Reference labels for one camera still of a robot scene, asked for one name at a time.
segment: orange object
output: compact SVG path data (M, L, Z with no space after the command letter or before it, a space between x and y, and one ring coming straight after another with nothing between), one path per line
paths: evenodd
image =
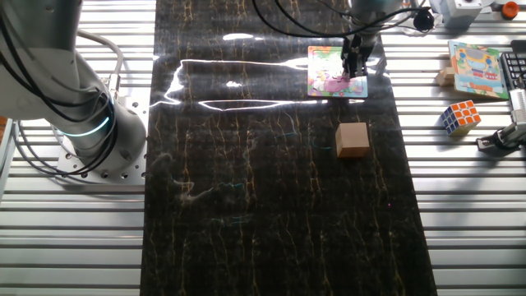
M519 14L519 5L510 1L502 7L502 16L507 20L513 20Z

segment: black cable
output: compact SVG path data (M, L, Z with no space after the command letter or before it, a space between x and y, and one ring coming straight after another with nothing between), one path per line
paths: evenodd
M36 95L36 96L40 97L43 100L43 102L52 111L54 111L57 115L59 115L60 117L66 119L66 120L68 120L70 122L83 123L83 122L85 122L87 120L91 120L94 117L96 117L98 114L100 114L104 110L106 110L106 108L108 108L110 122L112 122L112 126L111 126L110 130L108 131L108 134L104 138L102 138L100 141L98 141L97 144L94 146L94 147L96 147L98 144L102 143L102 146L99 149L99 153L87 165L85 165L84 167L82 167L82 168L80 168L80 169L78 169L76 171L73 171L73 172L62 171L60 169L57 169L57 168L53 167L52 165L48 164L47 162L43 161L42 159L40 159L40 157L37 156L37 154L35 153L35 151L31 147L31 145L27 141L27 137L25 136L25 133L24 133L24 130L23 130L22 126L21 126L21 123L19 122L18 123L18 127L19 127L19 130L20 130L21 137L22 137L25 145L27 146L28 150L30 151L30 153L41 164L43 164L45 167L47 167L49 169L52 169L54 172L48 171L47 169L42 169L39 166L37 166L36 164L34 164L27 157L27 155L25 154L23 149L20 147L20 143L16 139L16 135L13 132L12 133L13 141L15 142L15 146L18 149L18 151L20 152L22 158L25 161L27 161L28 164L30 164L34 169L37 169L38 171L40 171L42 173L47 173L47 174L51 174L51 175L62 175L64 177L65 176L69 176L69 175L82 175L84 173L89 173L89 172L93 171L94 169L96 169L111 154L111 152L113 151L113 148L115 147L115 144L117 142L117 138L118 138L117 119L115 118L115 109L114 109L113 105L110 103L110 98L106 94L104 94L102 92L102 90L98 90L98 89L97 89L98 93L95 96L93 96L90 99L88 99L87 101L79 103L79 104L63 103L61 101L56 101L54 99L51 99L51 98L45 96L44 93L42 92L42 90L38 87L36 82L33 80L31 75L29 74L29 72L25 68L24 63L22 62L18 52L16 51L16 47L15 47L15 45L12 42L11 36L9 35L9 32L7 30L7 27L6 27L5 20L3 18L3 14L1 12L0 12L0 31L2 32L4 40L6 41L6 45L7 45L8 49L9 49L9 51L10 51L10 54L12 55L13 59L15 60L15 63L19 67L19 70L21 71L22 75L27 80L27 83L20 76L18 76L16 71L11 67L11 65L9 64L9 62L6 60L5 56L1 52L0 52L0 62L2 62L3 66L9 72L9 74L18 83L20 83L22 87L26 88L33 95ZM70 118L70 117L68 117L66 114L62 113L60 110L58 110L54 106L54 104L56 104L58 106L69 107L69 108L81 107L83 105L93 103L93 99L96 99L97 101L94 104L94 107L93 107L93 110L92 110L91 114L86 116L85 118L82 118L82 119ZM101 99L104 99L104 104L100 107L99 111L97 112L96 109L97 109L97 106L98 106L99 101Z
M269 28L271 28L272 30L274 30L274 31L276 31L278 33L281 33L281 34L284 34L284 35L287 35L287 36L292 36L292 37L299 37L299 38L319 38L320 37L320 36L316 36L316 35L305 35L305 34L296 34L296 33L285 32L284 30L281 30L281 29L273 26L272 24L270 24L265 19L265 17L261 14L259 7L257 6L256 0L252 0L252 5L254 5L254 10L256 11L256 14L261 19L261 21L263 21L263 23L265 23L265 25L267 25Z
M318 32L318 31L315 31L315 30L312 30L312 29L309 29L307 28L306 26L302 25L299 21L295 20L285 9L284 7L281 5L281 3L279 2L279 0L275 0L275 3L276 3L276 6L278 6L278 8L280 9L280 11L291 21L293 22L295 25L297 25L298 27L304 29L305 31L309 32L309 33L313 33L313 34L316 34L316 35L319 35L320 37L326 37L326 38L334 38L334 37L346 37L346 36L349 36L349 35L353 35L353 34L356 34L356 33L359 33L363 30L366 30L368 28L371 28L373 27L374 25L378 24L378 23L381 23L382 21L387 21L389 20L391 17L393 16L396 16L397 14L400 14L400 13L403 13L403 12L420 12L420 11L427 11L429 10L430 7L415 7L415 8L403 8L403 9L399 9L398 11L396 12L391 12L390 14L388 15L385 15L379 19L377 19L376 21L373 21L372 23L369 23L367 25L364 25L363 27L359 28L359 29L356 29L356 30L352 30L352 31L349 31L347 33L336 33L336 34L328 34L328 33L323 33L323 32Z
M54 111L58 116L66 119L67 121L70 121L72 123L83 123L84 121L86 121L87 119L89 119L89 118L91 118L93 116L93 114L90 114L90 115L86 116L85 118L74 119L74 118L71 118L71 117L67 116L66 114L64 114L60 110L58 110L53 104L60 105L60 104L62 104L62 102L56 101L54 99L47 98L44 95L44 93L42 92L42 90L37 86L36 82L33 80L31 75L28 73L27 69L25 68L24 63L22 62L20 56L18 55L18 52L16 51L16 47L15 47L15 45L12 42L11 36L9 35L9 32L7 31L7 27L6 27L6 24L5 24L4 20L3 20L2 13L0 13L0 31L2 32L4 40L6 41L6 45L7 45L8 49L9 49L10 54L12 55L13 59L15 60L16 65L18 66L18 68L22 72L22 75L28 81L30 86L33 88L34 94L39 96L43 100L43 102L52 111ZM4 62L6 65L9 65L7 63L7 60L5 59L5 57L2 57L2 62Z
M115 121L113 120L114 124L112 126L112 129L110 130L110 132L108 134L111 134L114 127L115 127ZM21 137L22 139L24 140L24 143L25 145L27 146L28 150L30 151L30 153L40 162L42 163L44 166L50 168L50 169L53 169L56 171L55 172L49 172L47 170L42 170L42 169L38 169L39 171L41 172L44 172L44 173L48 173L48 174L52 174L52 175L79 175L79 174L83 174L83 173L89 173L90 171L92 171L93 169L96 169L97 166L106 159L106 157L108 157L109 153L111 152L111 149L113 148L114 144L112 144L111 146L106 146L105 149L101 149L100 152L94 157L94 159L88 163L85 167L83 168L80 168L78 169L77 171L74 171L74 172L64 172L62 170L59 170L59 169L56 169L54 168L53 166L51 166L50 164L46 163L45 161L41 160L40 157L37 156L37 154L35 153L35 151L32 149L32 147L29 145L29 141L27 140L27 137L24 133L24 130L21 126L21 123L19 122L18 123L18 127L19 127L19 130L20 130L20 134L21 134ZM32 161L30 161L29 159L27 159L26 155L25 155L25 152L23 150L21 150L21 148L18 146L17 149L19 150L19 152L21 153L22 157L24 158L25 161L27 161L28 163L30 164L33 164ZM101 159L102 158L102 161L98 162L97 165L94 165L95 162L98 161L98 159Z
M292 21L294 24L296 24L297 26L299 26L300 28L304 29L305 31L307 32L311 32L313 33L314 35L305 35L305 34L297 34L297 33L289 33L289 32L286 32L284 30L281 30L275 26L273 26L272 24L270 24L266 19L265 17L261 14L261 11L259 10L259 7L257 6L257 3L256 3L256 0L252 0L252 5L254 6L254 9L256 11L256 14L259 16L259 18L261 19L261 21L263 21L263 23L265 23L265 25L267 25L268 27L270 27L272 30L275 30L276 32L279 32L281 34L284 34L284 35L288 35L288 36L292 36L292 37L300 37L300 38L320 38L320 37L323 37L323 38L339 38L339 37L346 37L346 36L349 36L349 35L353 35L353 34L356 34L358 32L361 32L363 30L366 30L370 27L373 27L374 25L378 24L378 23L381 23L382 21L387 21L389 20L392 16L396 16L397 14L400 14L402 12L418 12L418 11L427 11L430 9L430 7L415 7L415 8L403 8L403 9L400 9L396 12L392 12L386 16L383 16L382 18L376 20L376 21L373 21L372 23L370 24L367 24L365 26L363 26L362 28L359 28L357 30L354 30L354 31L349 31L347 33L338 33L338 34L326 34L326 33L322 33L322 32L317 32L317 31L314 31L314 30L311 30L309 28L307 28L306 26L302 25L301 23L299 23L298 21L296 21L292 16L290 16L290 14L288 14L284 8L281 6L281 4L279 3L279 0L275 0L276 2L276 5L278 5L278 8L280 8L280 11L290 20Z
M16 82L18 82L22 87L24 87L31 94L39 97L39 95L37 95L35 90L33 90L31 88L31 86L28 85L20 76L18 76L18 74L11 67L11 65L9 65L9 62L6 60L6 58L4 57L2 52L0 52L0 64L3 65L6 68L7 72L16 80ZM68 107L68 108L81 107L81 106L84 106L84 105L92 103L93 99L97 99L97 98L100 97L100 93L102 93L102 91L99 90L99 89L96 89L96 90L98 91L97 94L93 95L91 98L87 99L86 101L84 101L82 103L73 104L73 103L65 103L65 102L55 101L54 104L56 104L58 106L61 106L61 107Z
M110 111L112 113L114 113L114 110L113 110L113 106L110 105ZM44 166L50 168L50 169L53 169L55 170L56 172L49 172L48 170L46 169L42 169L40 168L39 166L37 166L35 163L33 163L31 160L29 160L29 158L27 157L27 155L25 154L25 152L22 150L22 148L20 147L20 143L18 142L18 140L16 139L16 135L15 133L13 132L12 133L12 136L13 136L13 141L15 142L15 146L16 148L18 149L19 153L21 154L22 158L27 162L29 163L34 169L37 169L38 171L42 172L42 173L47 173L47 174L51 174L51 175L61 175L61 176L71 176L71 175L82 175L84 173L89 173L91 171L93 171L94 169L96 169L100 164L102 164L109 156L109 154L111 153L111 151L113 150L113 148L115 147L115 143L117 142L117 132L118 132L118 129L116 128L117 127L117 120L115 120L114 116L112 116L112 121L113 121L113 125L109 131L108 134L112 134L112 138L109 139L111 140L110 141L110 145L106 145L105 149L101 149L100 152L97 154L97 156L95 156L91 162L89 162L86 166L74 171L74 172L65 172L65 171L62 171L60 169L57 169L55 167L53 167L51 164L48 164L47 162L45 162L44 160L40 159L40 157L37 156L37 154L35 153L35 151L33 150L33 148L29 145L29 142L27 140L27 137L24 133L24 130L21 126L21 123L18 122L18 127L19 127L19 131L20 131L20 134L21 134L21 137L24 141L24 144L25 146L28 148L28 150L30 151L30 153L37 159L37 161L39 161L40 163L42 163Z

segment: mounting plate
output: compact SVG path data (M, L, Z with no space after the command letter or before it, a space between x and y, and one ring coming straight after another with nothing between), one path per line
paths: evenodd
M140 104L137 99L130 97L118 98L118 104L125 106L126 108L137 113L146 130L148 130L148 104ZM74 151L71 142L64 137L64 146L69 151ZM57 176L56 180L62 185L82 184L82 185L98 185L98 184L110 184L110 185L144 185L145 184L145 171L146 171L146 151L147 145L144 145L142 152L132 164L126 168L120 169L114 172L99 172L92 171L87 175L82 176ZM58 157L57 169L61 169L65 172L72 172L76 169L82 168L84 164L74 156L69 155L63 148L60 150L60 156Z

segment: metal slat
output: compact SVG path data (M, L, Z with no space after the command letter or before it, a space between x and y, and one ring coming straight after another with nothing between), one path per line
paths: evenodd
M0 215L4 229L142 229L143 213L10 212Z
M139 289L0 288L0 295L16 296L139 296Z
M473 286L490 289L526 288L526 269L439 269L433 273L438 289L451 286L466 289L472 289Z
M456 268L466 266L485 266L495 268L508 266L511 268L526 266L526 249L522 250L431 250L429 256L433 268Z
M0 270L0 287L111 287L137 289L140 269L9 268Z
M142 250L0 248L0 266L140 268Z

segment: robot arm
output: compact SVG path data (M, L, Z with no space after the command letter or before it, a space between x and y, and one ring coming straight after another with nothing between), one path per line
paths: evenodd
M86 164L77 174L120 169L145 144L145 128L118 103L117 86L109 90L75 50L81 3L0 1L0 116L57 127Z
M477 139L480 151L517 150L526 143L526 92L521 89L510 91L512 123L491 136Z
M403 2L403 0L348 0L350 13L348 22L352 31L358 33L352 35L352 41L349 37L345 38L342 49L342 62L344 67L344 76L354 78L356 76L366 76L366 61L372 53L372 50L378 39L381 30L385 29L384 24L390 21L396 14L409 10L408 16L394 25L394 27L414 17L413 24L420 31L430 30L433 27L433 16L427 10L419 10L414 0Z

